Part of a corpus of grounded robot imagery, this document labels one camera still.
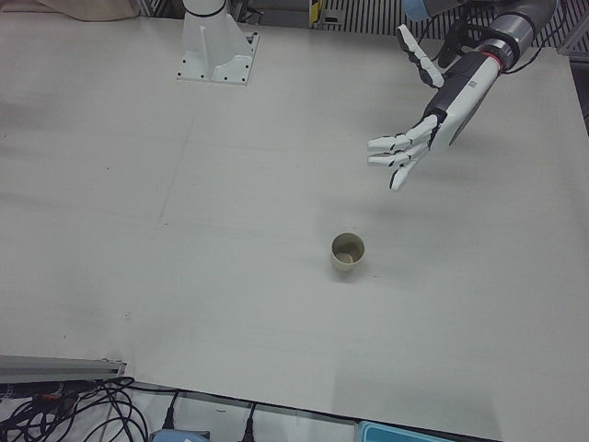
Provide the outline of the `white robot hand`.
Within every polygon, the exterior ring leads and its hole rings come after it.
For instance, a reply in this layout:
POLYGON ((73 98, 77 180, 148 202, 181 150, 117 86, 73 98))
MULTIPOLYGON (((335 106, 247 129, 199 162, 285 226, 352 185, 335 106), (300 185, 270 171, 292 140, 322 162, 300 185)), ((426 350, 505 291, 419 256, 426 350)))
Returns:
POLYGON ((394 192, 401 189, 411 170, 427 154, 454 143, 502 70, 496 56, 474 51, 441 73, 406 25, 397 27, 397 37, 403 52, 418 68, 422 82, 436 93, 419 121, 407 132, 367 143, 373 152, 367 163, 391 169, 389 188, 394 192))

